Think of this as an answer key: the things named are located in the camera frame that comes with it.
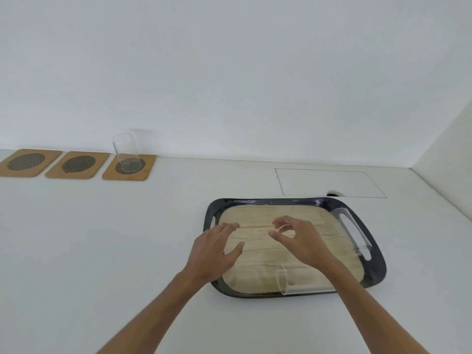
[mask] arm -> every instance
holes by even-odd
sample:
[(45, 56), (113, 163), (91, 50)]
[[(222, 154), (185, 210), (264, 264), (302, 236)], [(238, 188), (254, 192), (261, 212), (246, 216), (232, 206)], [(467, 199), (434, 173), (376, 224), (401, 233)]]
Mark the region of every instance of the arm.
[[(330, 280), (372, 354), (428, 354), (328, 250), (310, 221), (283, 216), (272, 223), (279, 229), (268, 232), (273, 239)], [(282, 234), (288, 230), (295, 230), (294, 238)]]
[(145, 309), (121, 329), (97, 354), (152, 354), (186, 303), (206, 283), (233, 267), (244, 242), (224, 254), (229, 235), (239, 224), (220, 224), (193, 243), (185, 268)]

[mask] hand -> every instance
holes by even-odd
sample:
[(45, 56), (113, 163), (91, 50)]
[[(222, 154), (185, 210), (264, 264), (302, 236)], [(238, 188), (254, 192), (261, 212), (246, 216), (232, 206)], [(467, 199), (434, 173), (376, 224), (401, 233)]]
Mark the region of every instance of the hand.
[[(272, 224), (279, 230), (270, 230), (269, 236), (283, 244), (304, 264), (322, 270), (337, 261), (310, 221), (282, 216), (272, 221)], [(282, 234), (288, 230), (295, 230), (294, 238)]]
[(220, 278), (243, 253), (244, 242), (240, 242), (233, 251), (224, 254), (228, 237), (237, 228), (239, 224), (236, 222), (222, 223), (198, 236), (182, 273), (200, 287)]

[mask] finger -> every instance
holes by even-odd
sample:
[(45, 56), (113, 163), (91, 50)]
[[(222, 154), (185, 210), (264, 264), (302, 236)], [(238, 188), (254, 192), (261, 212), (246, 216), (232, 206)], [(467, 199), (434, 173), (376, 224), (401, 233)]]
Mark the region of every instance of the finger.
[(232, 234), (236, 229), (239, 228), (239, 223), (233, 222), (232, 224), (228, 224), (221, 232), (220, 235), (221, 238), (227, 241), (228, 237), (230, 234)]
[(211, 233), (219, 234), (223, 230), (223, 228), (225, 228), (227, 225), (228, 224), (226, 222), (216, 225), (214, 228), (211, 229)]
[(228, 263), (228, 269), (235, 265), (238, 257), (243, 253), (244, 242), (241, 241), (230, 253), (226, 255), (226, 261)]
[(295, 226), (298, 221), (300, 220), (295, 219), (291, 216), (285, 215), (285, 216), (276, 218), (274, 221), (272, 221), (272, 224), (275, 225), (275, 228), (280, 228), (281, 226), (284, 226), (284, 225)]
[(275, 230), (269, 231), (268, 235), (274, 240), (276, 240), (277, 242), (280, 242), (281, 244), (283, 244), (287, 250), (290, 250), (290, 248), (292, 247), (292, 244), (294, 241), (293, 238), (289, 238)]
[(284, 225), (281, 228), (279, 228), (279, 232), (283, 233), (285, 231), (293, 230), (294, 227), (292, 225)]

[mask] white wall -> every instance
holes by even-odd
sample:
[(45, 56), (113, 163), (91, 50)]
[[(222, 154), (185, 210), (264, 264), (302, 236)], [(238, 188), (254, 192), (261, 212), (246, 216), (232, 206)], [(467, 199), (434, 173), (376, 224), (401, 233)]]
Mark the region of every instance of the white wall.
[(413, 170), (472, 220), (472, 102)]
[(469, 0), (0, 0), (0, 147), (411, 166), (470, 100)]

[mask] right hand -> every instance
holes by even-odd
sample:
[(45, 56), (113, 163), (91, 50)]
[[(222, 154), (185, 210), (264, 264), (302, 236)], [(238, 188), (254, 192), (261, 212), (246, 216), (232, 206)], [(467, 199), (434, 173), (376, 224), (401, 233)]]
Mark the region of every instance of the right hand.
[[(272, 224), (278, 231), (270, 230), (269, 236), (283, 244), (304, 264), (323, 270), (337, 261), (310, 221), (282, 216), (272, 221)], [(282, 234), (288, 230), (295, 231), (294, 238)]]

